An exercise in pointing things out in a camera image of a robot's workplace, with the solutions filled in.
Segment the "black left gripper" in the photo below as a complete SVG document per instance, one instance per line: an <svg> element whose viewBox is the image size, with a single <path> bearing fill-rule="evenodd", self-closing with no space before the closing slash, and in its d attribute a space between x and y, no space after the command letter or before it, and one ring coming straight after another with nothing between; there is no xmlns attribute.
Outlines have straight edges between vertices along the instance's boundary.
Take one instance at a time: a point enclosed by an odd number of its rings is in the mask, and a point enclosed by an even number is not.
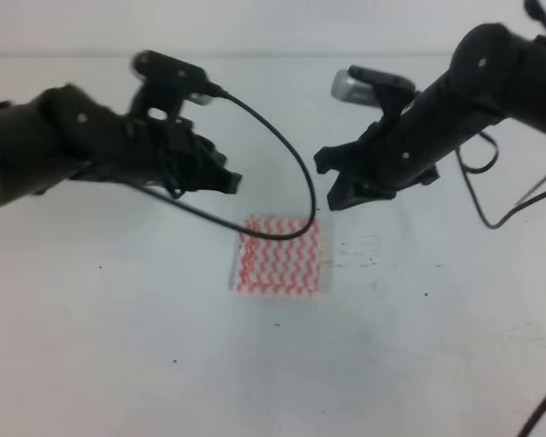
<svg viewBox="0 0 546 437"><path fill-rule="evenodd" d="M226 169L227 156L195 133L188 119L137 122L109 113L90 117L90 134L92 181L161 187L172 198L200 190L238 192L242 176Z"/></svg>

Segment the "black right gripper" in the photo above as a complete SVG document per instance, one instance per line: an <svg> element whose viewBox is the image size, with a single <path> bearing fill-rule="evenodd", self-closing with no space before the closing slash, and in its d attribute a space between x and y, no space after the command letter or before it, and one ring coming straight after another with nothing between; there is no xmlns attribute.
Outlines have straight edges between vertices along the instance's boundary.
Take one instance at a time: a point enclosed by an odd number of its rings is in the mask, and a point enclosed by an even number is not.
<svg viewBox="0 0 546 437"><path fill-rule="evenodd" d="M327 194L330 210L345 210L432 183L439 177L436 163L463 141L463 99L449 90L426 90L392 128L382 130L378 121L354 143L321 148L314 162L318 174L345 174Z"/></svg>

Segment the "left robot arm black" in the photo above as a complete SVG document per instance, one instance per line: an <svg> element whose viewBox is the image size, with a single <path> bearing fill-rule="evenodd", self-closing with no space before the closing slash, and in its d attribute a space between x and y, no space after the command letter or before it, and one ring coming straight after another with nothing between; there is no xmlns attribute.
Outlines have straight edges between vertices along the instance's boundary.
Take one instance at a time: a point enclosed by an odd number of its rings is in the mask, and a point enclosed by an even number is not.
<svg viewBox="0 0 546 437"><path fill-rule="evenodd" d="M66 180L234 194L241 175L188 121L119 115L73 85L0 102L0 208Z"/></svg>

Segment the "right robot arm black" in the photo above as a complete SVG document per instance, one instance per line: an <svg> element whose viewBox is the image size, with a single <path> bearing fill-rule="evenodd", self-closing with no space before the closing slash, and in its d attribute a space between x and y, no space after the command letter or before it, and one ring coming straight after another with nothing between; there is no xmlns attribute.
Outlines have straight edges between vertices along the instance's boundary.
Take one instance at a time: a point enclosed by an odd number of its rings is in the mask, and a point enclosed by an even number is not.
<svg viewBox="0 0 546 437"><path fill-rule="evenodd" d="M539 2L524 7L546 28ZM329 209L391 200L436 181L440 160L507 118L546 134L546 36L527 40L500 23L479 25L462 38L448 70L422 91L404 76L350 66L336 74L331 95L378 107L382 117L357 140L315 155L318 173L338 173Z"/></svg>

